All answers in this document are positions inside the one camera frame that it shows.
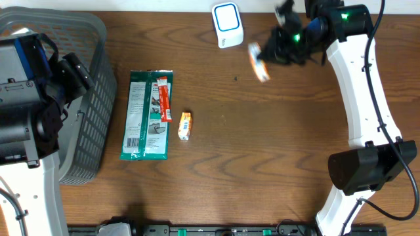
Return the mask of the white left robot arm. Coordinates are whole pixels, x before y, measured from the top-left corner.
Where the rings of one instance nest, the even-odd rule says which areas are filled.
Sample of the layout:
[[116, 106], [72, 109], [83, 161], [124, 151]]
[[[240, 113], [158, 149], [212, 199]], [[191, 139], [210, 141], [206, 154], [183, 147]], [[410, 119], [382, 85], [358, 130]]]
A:
[[67, 235], [59, 132], [94, 83], [80, 59], [45, 34], [1, 38], [1, 210], [10, 235]]

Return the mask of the dark green package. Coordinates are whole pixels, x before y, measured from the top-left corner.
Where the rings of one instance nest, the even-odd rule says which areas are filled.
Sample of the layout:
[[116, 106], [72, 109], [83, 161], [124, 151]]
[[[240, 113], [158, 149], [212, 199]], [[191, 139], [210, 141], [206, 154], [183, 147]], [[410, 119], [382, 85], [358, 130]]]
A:
[[167, 159], [169, 127], [161, 120], [159, 78], [167, 79], [172, 96], [173, 71], [132, 71], [127, 115], [120, 159], [124, 161], [162, 161]]

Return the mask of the orange tissue pack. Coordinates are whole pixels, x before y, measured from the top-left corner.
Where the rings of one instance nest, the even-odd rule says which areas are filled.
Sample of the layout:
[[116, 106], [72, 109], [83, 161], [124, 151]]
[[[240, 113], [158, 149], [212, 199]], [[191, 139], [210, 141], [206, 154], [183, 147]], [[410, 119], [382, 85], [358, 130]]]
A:
[[251, 62], [251, 67], [253, 68], [257, 79], [260, 82], [265, 83], [270, 80], [270, 76], [266, 69], [265, 62], [262, 59], [259, 59], [260, 53], [261, 48], [258, 43], [248, 44], [248, 54]]
[[181, 140], [188, 141], [192, 129], [192, 114], [190, 112], [183, 112], [178, 126], [178, 137]]

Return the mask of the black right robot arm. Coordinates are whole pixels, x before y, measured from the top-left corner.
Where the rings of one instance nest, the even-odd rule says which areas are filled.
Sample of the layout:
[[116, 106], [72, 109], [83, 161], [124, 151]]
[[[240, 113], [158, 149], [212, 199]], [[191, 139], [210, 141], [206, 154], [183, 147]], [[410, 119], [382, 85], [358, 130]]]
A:
[[248, 46], [254, 72], [267, 81], [269, 62], [303, 66], [321, 53], [336, 74], [348, 124], [349, 150], [328, 159], [332, 188], [313, 226], [304, 235], [372, 235], [381, 230], [353, 227], [371, 196], [401, 172], [413, 177], [409, 164], [417, 156], [414, 141], [405, 141], [390, 113], [375, 57], [379, 27], [365, 5], [342, 1], [307, 1], [304, 26], [292, 1], [275, 8], [278, 25], [265, 46]]

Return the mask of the red and white package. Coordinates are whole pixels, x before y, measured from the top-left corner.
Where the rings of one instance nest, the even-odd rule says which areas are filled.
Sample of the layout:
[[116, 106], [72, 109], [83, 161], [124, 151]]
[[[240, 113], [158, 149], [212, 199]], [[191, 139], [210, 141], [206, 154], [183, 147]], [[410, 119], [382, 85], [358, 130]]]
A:
[[160, 100], [161, 121], [165, 123], [171, 123], [173, 119], [171, 117], [167, 77], [165, 76], [157, 78], [157, 85]]

